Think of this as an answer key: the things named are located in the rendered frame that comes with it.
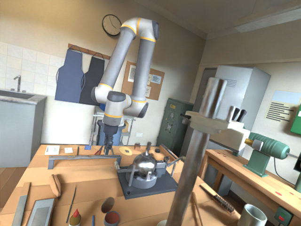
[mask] wooden table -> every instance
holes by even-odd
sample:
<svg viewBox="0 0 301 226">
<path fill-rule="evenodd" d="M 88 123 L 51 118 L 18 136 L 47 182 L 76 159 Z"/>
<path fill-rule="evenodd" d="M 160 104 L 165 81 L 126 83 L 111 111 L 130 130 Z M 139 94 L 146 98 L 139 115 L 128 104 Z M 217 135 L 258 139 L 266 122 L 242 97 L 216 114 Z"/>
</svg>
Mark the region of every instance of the wooden table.
<svg viewBox="0 0 301 226">
<path fill-rule="evenodd" d="M 295 191 L 291 184 L 267 170 L 265 173 L 268 176 L 264 178 L 252 173 L 243 167 L 248 162 L 241 156 L 235 157 L 229 150 L 206 150 L 199 177 L 204 179 L 206 169 L 210 164 L 219 171 L 213 190 L 218 192 L 223 175 L 225 175 L 274 212 L 282 206 L 293 213 L 294 217 L 290 226 L 301 226 L 301 193 Z"/>
<path fill-rule="evenodd" d="M 62 195 L 55 202 L 51 220 L 52 226 L 66 226 L 67 214 L 75 187 L 77 190 L 71 213 L 76 209 L 79 210 L 82 219 L 81 226 L 90 226 L 93 215 L 95 215 L 95 225 L 103 225 L 105 214 L 101 212 L 101 205 L 108 197 L 115 199 L 115 205 L 112 210 L 120 214 L 119 226 L 156 226 L 159 221 L 167 219 L 174 192 L 125 200 L 113 166 L 114 159 L 61 160 L 55 161 L 54 169 L 48 170 L 49 156 L 44 155 L 46 147 L 46 145 L 40 146 L 0 213 L 1 226 L 11 226 L 25 182 L 31 182 L 31 187 L 25 207 L 23 226 L 27 222 L 35 200 L 55 198 L 49 185 L 49 176 L 51 174 L 57 174 L 62 184 Z M 78 148 L 77 145 L 61 145 L 60 155 L 68 155 L 64 153 L 65 147 L 72 147 L 73 153 L 76 153 Z M 135 151 L 132 146 L 128 147 L 133 152 L 131 156 L 122 154 L 119 150 L 120 147 L 113 147 L 115 154 L 122 155 L 121 166 L 131 164 L 138 154 L 145 152 L 145 147 L 141 147 L 140 151 Z M 79 147 L 79 155 L 94 154 L 100 146 L 92 146 L 91 150 L 84 150 L 84 148 L 84 146 Z M 163 147 L 160 146 L 159 148 L 161 150 L 160 153 L 154 151 L 155 147 L 151 147 L 150 150 L 150 153 L 154 153 L 156 160 L 163 160 L 164 156 L 169 156 L 171 161 L 174 160 Z M 169 173 L 171 173 L 172 167 L 167 168 Z M 182 168 L 183 162 L 179 161 L 174 173 L 174 179 L 177 182 Z M 197 196 L 204 226 L 237 225 L 240 215 L 238 213 L 232 216 L 228 214 L 199 187 L 201 183 L 203 181 L 197 178 L 194 192 Z M 196 207 L 190 201 L 183 226 L 200 225 Z"/>
</svg>

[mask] black apron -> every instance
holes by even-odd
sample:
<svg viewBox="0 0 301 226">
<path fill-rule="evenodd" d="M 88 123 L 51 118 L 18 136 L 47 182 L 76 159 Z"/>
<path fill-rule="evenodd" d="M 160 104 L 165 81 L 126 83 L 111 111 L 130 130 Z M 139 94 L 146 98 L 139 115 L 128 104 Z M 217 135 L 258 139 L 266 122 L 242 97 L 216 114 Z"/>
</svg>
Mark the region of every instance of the black apron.
<svg viewBox="0 0 301 226">
<path fill-rule="evenodd" d="M 99 106 L 99 103 L 94 102 L 91 98 L 93 87 L 98 86 L 100 79 L 103 76 L 104 60 L 92 57 L 89 71 L 86 73 L 84 87 L 80 94 L 79 103 L 86 105 Z"/>
<path fill-rule="evenodd" d="M 82 53 L 67 50 L 65 63 L 58 70 L 55 100 L 79 103 L 85 74 L 81 69 Z"/>
</svg>

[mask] red bottle cap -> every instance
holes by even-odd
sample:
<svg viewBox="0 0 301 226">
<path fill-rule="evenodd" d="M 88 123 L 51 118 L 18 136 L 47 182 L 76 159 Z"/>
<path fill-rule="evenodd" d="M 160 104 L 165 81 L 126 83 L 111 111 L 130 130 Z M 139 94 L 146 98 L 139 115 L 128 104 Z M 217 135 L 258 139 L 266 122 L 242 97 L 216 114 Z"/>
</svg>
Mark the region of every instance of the red bottle cap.
<svg viewBox="0 0 301 226">
<path fill-rule="evenodd" d="M 73 214 L 73 217 L 74 218 L 77 218 L 79 216 L 79 211 L 76 209 L 76 211 L 74 212 L 74 214 Z"/>
</svg>

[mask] power cord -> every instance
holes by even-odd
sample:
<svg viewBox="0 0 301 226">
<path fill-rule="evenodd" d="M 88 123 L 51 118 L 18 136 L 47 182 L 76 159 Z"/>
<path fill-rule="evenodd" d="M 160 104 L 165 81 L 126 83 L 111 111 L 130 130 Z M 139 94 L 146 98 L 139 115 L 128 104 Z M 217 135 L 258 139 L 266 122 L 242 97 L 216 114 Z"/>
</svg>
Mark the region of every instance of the power cord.
<svg viewBox="0 0 301 226">
<path fill-rule="evenodd" d="M 286 182 L 294 185 L 293 183 L 289 182 L 288 180 L 284 179 L 282 176 L 280 176 L 278 173 L 277 173 L 277 170 L 276 170 L 276 160 L 275 160 L 275 157 L 274 157 L 274 167 L 275 167 L 275 172 L 276 174 L 278 175 L 278 177 L 280 177 L 281 179 L 285 180 Z"/>
</svg>

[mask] yellow ring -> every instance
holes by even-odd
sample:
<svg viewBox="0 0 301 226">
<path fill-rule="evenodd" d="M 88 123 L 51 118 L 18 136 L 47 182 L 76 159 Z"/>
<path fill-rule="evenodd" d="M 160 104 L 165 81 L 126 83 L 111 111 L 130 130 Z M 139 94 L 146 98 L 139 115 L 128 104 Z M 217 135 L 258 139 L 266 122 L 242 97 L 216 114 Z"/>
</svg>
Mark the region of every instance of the yellow ring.
<svg viewBox="0 0 301 226">
<path fill-rule="evenodd" d="M 104 86 L 107 86 L 107 87 L 109 87 L 109 88 L 111 88 L 111 89 L 113 90 L 113 88 L 112 88 L 111 86 L 107 85 L 107 84 L 104 84 L 104 83 L 99 83 L 99 85 L 104 85 Z"/>
<path fill-rule="evenodd" d="M 154 40 L 154 39 L 150 39 L 150 38 L 146 38 L 146 37 L 140 37 L 140 39 L 145 39 L 145 40 L 148 40 L 148 41 L 153 41 L 153 42 L 156 42 L 156 40 Z"/>
<path fill-rule="evenodd" d="M 138 22 L 137 22 L 137 35 L 139 36 L 139 23 L 140 23 L 140 20 L 141 18 L 138 19 Z"/>
<path fill-rule="evenodd" d="M 128 27 L 128 28 L 132 29 L 132 30 L 133 30 L 133 32 L 136 34 L 136 31 L 135 31 L 135 29 L 134 29 L 134 28 L 132 28 L 132 27 L 131 27 L 131 26 L 129 26 L 129 25 L 122 25 L 121 27 Z"/>
<path fill-rule="evenodd" d="M 132 101 L 138 102 L 138 103 L 145 103 L 145 102 L 146 102 L 146 100 L 144 100 L 144 101 L 140 101 L 140 100 L 132 100 Z"/>
<path fill-rule="evenodd" d="M 107 114 L 107 113 L 104 113 L 105 116 L 108 116 L 108 117 L 111 117 L 111 118 L 121 118 L 123 115 L 121 116 L 116 116 L 116 115 L 111 115 L 111 114 Z"/>
</svg>

